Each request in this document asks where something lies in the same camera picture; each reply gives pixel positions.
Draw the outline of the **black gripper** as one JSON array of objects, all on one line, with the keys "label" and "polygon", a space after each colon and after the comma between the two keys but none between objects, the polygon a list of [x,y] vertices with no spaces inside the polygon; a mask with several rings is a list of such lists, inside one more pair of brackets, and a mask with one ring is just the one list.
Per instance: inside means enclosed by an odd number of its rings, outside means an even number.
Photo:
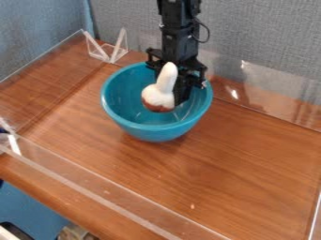
[{"label": "black gripper", "polygon": [[206,67],[198,62],[199,26],[202,0],[156,0],[160,15],[159,30],[162,48],[147,48],[147,66],[155,71],[158,83],[163,66],[172,62],[178,67],[178,78],[172,88],[174,105],[190,98],[191,88],[202,86]]}]

